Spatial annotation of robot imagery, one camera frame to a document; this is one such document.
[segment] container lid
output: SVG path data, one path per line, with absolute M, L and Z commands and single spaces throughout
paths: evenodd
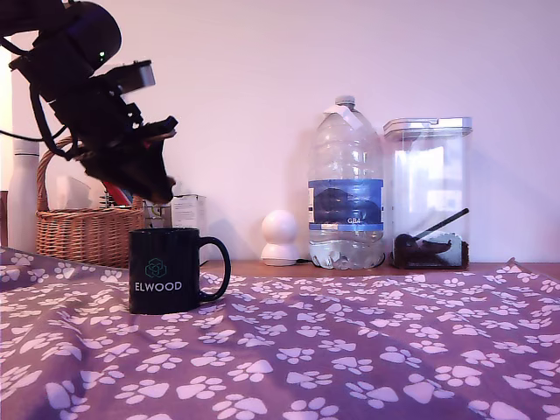
M 473 131 L 470 116 L 457 118 L 399 118 L 383 126 L 388 140 L 415 140 L 420 136 L 455 137 L 466 136 Z

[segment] water bottle cap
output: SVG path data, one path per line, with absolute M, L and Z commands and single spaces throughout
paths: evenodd
M 356 99 L 350 94 L 342 94 L 341 96 L 336 97 L 334 103 L 336 103 L 337 105 L 345 105 L 345 104 L 355 105 Z

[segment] clear plastic container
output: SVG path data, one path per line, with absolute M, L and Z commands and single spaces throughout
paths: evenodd
M 470 117 L 406 118 L 384 126 L 392 256 L 398 268 L 465 268 L 469 261 L 466 148 Z

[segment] table surface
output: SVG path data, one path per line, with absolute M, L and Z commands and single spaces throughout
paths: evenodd
M 506 265 L 503 262 L 472 262 L 469 270 L 483 269 L 484 267 L 497 267 Z M 560 278 L 560 262 L 518 262 L 518 265 L 535 273 Z M 221 275 L 223 262 L 212 260 L 206 262 L 202 271 Z M 375 269 L 321 269 L 312 263 L 291 265 L 288 267 L 270 267 L 260 261 L 232 261 L 232 274 L 236 276 L 251 277 L 355 277 L 355 276 L 405 276 L 412 273 L 433 272 L 433 269 L 396 269 L 388 264 L 383 264 Z

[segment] plastic water bottle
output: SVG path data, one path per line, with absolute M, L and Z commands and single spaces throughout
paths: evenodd
M 368 269 L 385 257 L 381 139 L 352 96 L 335 103 L 311 148 L 311 259 L 326 269 Z

